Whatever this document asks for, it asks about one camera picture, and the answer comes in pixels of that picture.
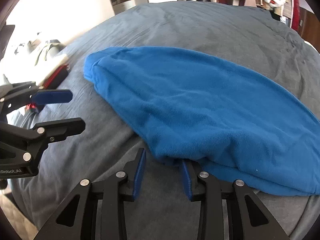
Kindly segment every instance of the blue fleece blanket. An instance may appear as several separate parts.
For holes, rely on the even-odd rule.
[[[186,49],[111,47],[87,57],[84,76],[159,161],[197,160],[274,195],[320,194],[320,122],[263,75]]]

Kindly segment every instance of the wrinkled fabric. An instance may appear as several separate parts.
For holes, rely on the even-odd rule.
[[[111,47],[84,76],[163,163],[197,160],[273,195],[320,193],[320,122],[267,77],[204,53]]]

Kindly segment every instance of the gray bed sheet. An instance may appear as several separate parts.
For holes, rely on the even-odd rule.
[[[320,117],[320,56],[269,12],[191,1],[136,6],[62,51],[72,68],[60,86],[73,92],[69,104],[48,105],[39,115],[16,115],[12,120],[26,128],[73,117],[86,122],[81,135],[49,145],[38,176],[10,182],[17,204],[38,228],[81,179],[107,178],[134,159],[139,147],[146,147],[83,78],[88,54],[109,46],[144,45],[193,49],[251,68],[285,87]],[[318,196],[257,195],[292,240],[301,240],[320,214]],[[199,212],[200,204],[185,197],[177,168],[156,162],[148,153],[140,197],[125,204],[128,239],[196,239]]]

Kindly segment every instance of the floor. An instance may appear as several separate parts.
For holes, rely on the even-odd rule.
[[[5,196],[10,192],[9,186],[0,191],[0,207],[21,239],[33,240],[38,230]]]

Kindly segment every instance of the metal screw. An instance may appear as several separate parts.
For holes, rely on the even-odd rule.
[[[38,133],[38,134],[43,134],[44,131],[45,131],[45,129],[44,129],[43,127],[39,127],[39,128],[37,129],[37,133]]]
[[[31,154],[30,153],[25,153],[23,155],[23,160],[26,161],[26,162],[30,161],[31,160]]]
[[[80,185],[81,186],[87,186],[89,185],[90,181],[88,179],[83,179],[80,181]]]
[[[201,171],[200,172],[200,177],[201,178],[207,178],[207,177],[209,177],[209,173],[207,173],[206,171]]]
[[[239,186],[239,187],[242,187],[242,186],[244,186],[244,181],[242,179],[237,179],[236,180],[236,185]]]
[[[118,172],[116,173],[116,176],[117,176],[118,178],[123,178],[123,177],[125,176],[125,172],[124,172],[124,171],[118,171]]]

